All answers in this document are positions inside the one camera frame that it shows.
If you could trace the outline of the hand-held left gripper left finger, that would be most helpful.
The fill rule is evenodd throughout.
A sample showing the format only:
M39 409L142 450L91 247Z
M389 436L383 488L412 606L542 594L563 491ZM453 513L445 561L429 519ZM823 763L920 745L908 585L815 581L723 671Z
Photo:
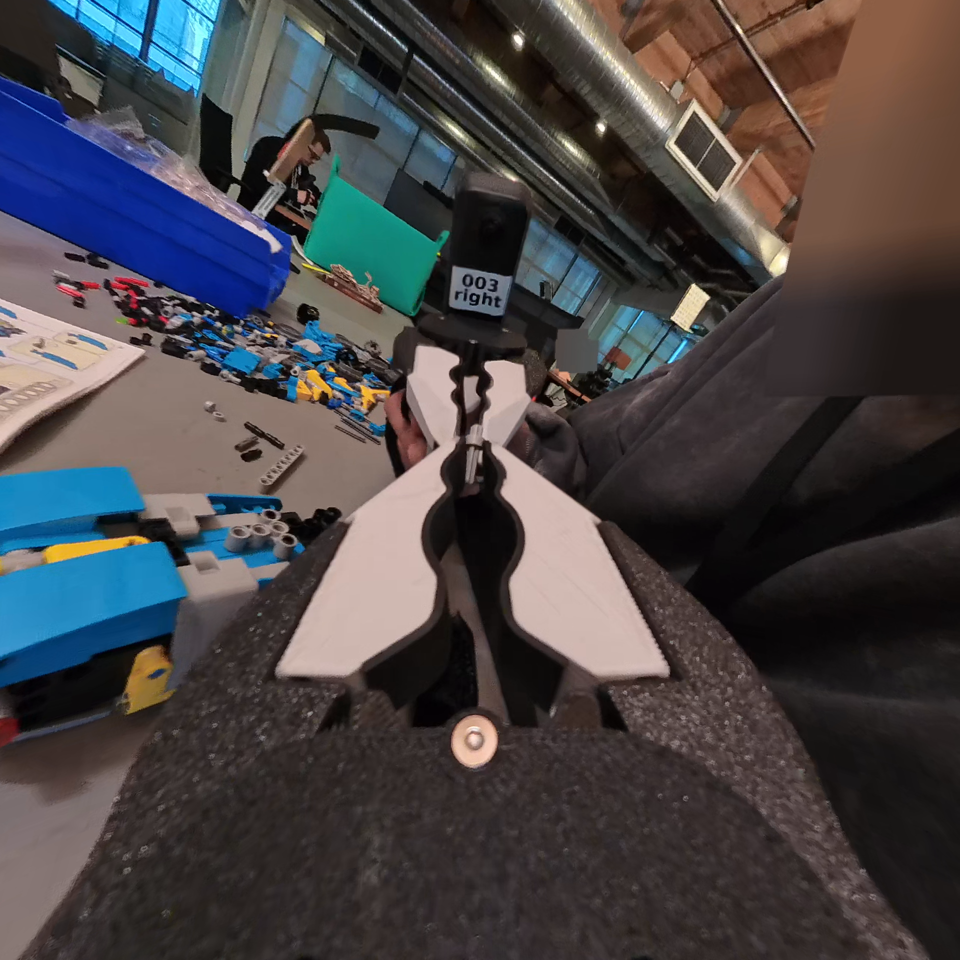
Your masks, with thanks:
M442 560L455 534L462 442L449 440L345 524L275 667L282 680L361 686L405 707L450 658Z

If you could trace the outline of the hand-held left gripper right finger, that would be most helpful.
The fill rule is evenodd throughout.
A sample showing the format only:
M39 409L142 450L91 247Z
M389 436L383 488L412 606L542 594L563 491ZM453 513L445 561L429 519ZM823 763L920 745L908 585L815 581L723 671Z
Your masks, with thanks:
M568 674L590 691L669 679L600 520L501 445L486 445L484 468L485 492L513 535L499 585L509 690L534 712L553 712Z

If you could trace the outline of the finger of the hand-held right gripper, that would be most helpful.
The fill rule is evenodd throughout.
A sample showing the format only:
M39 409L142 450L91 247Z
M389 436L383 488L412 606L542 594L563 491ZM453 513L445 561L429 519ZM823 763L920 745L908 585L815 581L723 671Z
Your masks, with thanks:
M481 417L484 443L506 447L521 428L531 397L526 389L526 369L522 363L487 362L484 372L488 384Z
M432 452L461 435L456 374L460 357L438 346L417 346L407 375L407 404Z

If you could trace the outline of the blue brick toy car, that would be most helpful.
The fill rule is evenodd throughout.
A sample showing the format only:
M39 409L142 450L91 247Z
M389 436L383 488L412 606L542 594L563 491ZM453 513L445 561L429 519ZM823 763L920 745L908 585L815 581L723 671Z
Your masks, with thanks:
M146 494L126 468L1 481L1 743L166 702L319 534L259 493Z

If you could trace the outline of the person's right forearm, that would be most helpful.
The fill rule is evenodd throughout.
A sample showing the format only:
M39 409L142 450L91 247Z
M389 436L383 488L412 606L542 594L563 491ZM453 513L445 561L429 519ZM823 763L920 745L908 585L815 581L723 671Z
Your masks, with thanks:
M532 402L511 449L528 467L578 502L589 486L587 422L581 411L567 416Z

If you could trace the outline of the grey desk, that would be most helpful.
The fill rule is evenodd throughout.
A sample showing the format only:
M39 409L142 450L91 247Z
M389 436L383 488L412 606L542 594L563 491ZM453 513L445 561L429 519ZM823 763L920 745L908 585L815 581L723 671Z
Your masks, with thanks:
M208 401L226 422L204 411ZM287 510L347 514L393 471L383 445L348 438L334 419L318 405L220 382L150 346L102 390L21 434L2 453L2 474L121 466L144 494L250 494L265 466L234 450L250 422L305 447L278 490ZM161 716L160 707L113 715L2 750L2 958L18 958L66 894Z

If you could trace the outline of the person's right hand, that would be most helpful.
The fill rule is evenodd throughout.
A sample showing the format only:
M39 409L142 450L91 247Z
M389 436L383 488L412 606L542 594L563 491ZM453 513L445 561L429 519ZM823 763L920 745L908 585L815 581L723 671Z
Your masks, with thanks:
M396 477L401 476L429 453L429 442L406 398L406 390L390 393L384 403L386 447Z

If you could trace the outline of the teal green plastic bin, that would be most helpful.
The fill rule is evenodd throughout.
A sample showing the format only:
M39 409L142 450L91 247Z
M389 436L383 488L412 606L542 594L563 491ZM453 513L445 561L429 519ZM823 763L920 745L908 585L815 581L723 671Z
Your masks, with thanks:
M340 156L334 154L303 243L305 257L327 270L340 265L357 282L369 275L384 305L415 317L450 231L445 229L436 240L429 239L348 184L340 168Z

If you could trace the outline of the wooden cut-out model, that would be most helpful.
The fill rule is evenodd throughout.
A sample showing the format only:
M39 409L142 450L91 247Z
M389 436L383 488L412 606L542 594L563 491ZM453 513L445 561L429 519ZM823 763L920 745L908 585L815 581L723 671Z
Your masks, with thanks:
M327 286L377 314L382 313L379 288L369 273L366 274L366 282L359 282L354 273L341 264L333 264L329 269L319 268L318 271L320 280Z

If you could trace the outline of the pile of loose bricks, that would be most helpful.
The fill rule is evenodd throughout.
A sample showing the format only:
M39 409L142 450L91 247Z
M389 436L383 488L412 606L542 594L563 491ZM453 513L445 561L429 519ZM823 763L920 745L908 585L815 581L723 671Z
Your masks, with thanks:
M377 342L358 343L326 330L312 304L297 306L290 326L263 310L237 318L136 276L97 281L53 270L52 280L77 308L87 306L90 293L104 291L118 310L118 323L134 330L131 346L157 347L247 393L324 407L338 418L336 430L361 443L378 446L386 434L371 414L390 395L399 372Z

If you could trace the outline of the long grey perforated beam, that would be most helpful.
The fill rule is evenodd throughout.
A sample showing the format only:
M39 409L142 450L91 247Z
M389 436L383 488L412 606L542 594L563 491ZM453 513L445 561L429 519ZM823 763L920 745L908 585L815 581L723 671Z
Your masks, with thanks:
M278 486L286 474L302 460L305 451L306 449L302 444L297 444L284 451L279 459L259 477L258 485L260 489L267 491Z

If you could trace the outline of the person's dark grey clothing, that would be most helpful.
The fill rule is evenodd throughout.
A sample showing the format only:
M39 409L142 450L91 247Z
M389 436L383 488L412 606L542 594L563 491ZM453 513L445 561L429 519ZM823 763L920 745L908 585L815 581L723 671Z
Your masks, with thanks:
M958 958L958 389L774 395L783 285L571 416L584 502L749 655L877 887Z

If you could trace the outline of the wooden laptop stand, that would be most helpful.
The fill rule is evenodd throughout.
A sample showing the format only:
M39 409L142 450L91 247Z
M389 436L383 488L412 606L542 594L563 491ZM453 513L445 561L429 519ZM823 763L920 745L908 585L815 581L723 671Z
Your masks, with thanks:
M288 190L295 188L295 174L300 166L308 167L330 153L330 131L375 140L380 127L340 114L315 113L304 117L285 139L274 162L264 171L263 176L268 187L252 208L254 217L266 219Z

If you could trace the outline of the white ceiling vent grille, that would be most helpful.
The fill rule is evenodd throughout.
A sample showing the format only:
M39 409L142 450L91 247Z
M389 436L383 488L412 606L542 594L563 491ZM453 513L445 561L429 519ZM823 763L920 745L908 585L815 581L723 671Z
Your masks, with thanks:
M737 183L745 165L742 155L694 99L684 105L665 148L714 203Z

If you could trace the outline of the blue plastic bin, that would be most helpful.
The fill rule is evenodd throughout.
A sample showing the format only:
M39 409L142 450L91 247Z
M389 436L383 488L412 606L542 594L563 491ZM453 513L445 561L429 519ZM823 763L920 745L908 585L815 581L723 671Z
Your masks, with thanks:
M177 292L241 317L290 274L279 246L66 125L58 101L1 80L1 210Z

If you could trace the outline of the clear bags in bin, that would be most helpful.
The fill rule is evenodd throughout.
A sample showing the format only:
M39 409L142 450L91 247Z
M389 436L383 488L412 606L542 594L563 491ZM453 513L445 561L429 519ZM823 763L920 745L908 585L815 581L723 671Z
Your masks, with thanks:
M266 222L215 188L192 159L179 155L148 135L131 106L70 118L66 127L260 237L272 254L282 250L281 241L270 232Z

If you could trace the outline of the open instruction booklet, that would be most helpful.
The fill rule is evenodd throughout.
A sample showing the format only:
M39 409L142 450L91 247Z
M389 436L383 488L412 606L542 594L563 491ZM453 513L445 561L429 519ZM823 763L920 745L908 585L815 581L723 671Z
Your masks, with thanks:
M1 450L138 364L143 348L1 301Z

